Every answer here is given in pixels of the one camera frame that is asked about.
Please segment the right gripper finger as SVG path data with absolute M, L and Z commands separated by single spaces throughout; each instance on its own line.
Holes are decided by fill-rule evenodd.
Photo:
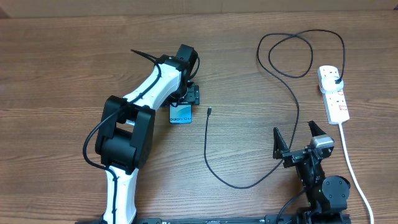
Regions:
M 314 121 L 309 121 L 308 126 L 310 128 L 311 134 L 313 137 L 315 136 L 321 136 L 325 135 L 326 132 L 324 132 Z
M 289 152 L 289 148 L 287 147 L 278 128 L 274 128 L 273 133 L 274 133 L 273 158 L 274 159 L 282 159 L 283 154 Z

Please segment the blue screen Galaxy smartphone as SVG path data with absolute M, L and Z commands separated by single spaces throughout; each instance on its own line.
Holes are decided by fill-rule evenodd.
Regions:
M 170 104 L 169 121 L 172 124 L 190 124 L 192 122 L 192 106 Z

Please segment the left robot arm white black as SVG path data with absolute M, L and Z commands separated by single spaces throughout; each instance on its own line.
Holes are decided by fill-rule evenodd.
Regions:
M 95 151 L 108 181 L 99 223 L 134 223 L 137 177 L 152 148 L 156 111 L 168 106 L 171 120 L 190 123 L 192 106 L 200 103 L 199 87 L 192 82 L 200 58 L 193 47 L 182 44 L 174 56 L 138 55 L 153 62 L 152 73 L 124 97 L 110 96 L 96 128 Z

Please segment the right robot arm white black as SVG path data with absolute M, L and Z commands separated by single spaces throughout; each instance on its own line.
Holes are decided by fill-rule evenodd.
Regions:
M 339 175 L 326 176 L 321 161 L 330 157 L 335 141 L 314 121 L 308 126 L 312 134 L 309 145 L 291 151 L 277 128 L 274 132 L 273 158 L 281 159 L 285 168 L 295 167 L 303 189 L 291 198 L 277 215 L 265 216 L 267 223 L 350 223 L 343 214 L 348 207 L 350 182 Z M 284 215 L 285 209 L 301 195 L 306 195 L 308 206 L 293 215 Z

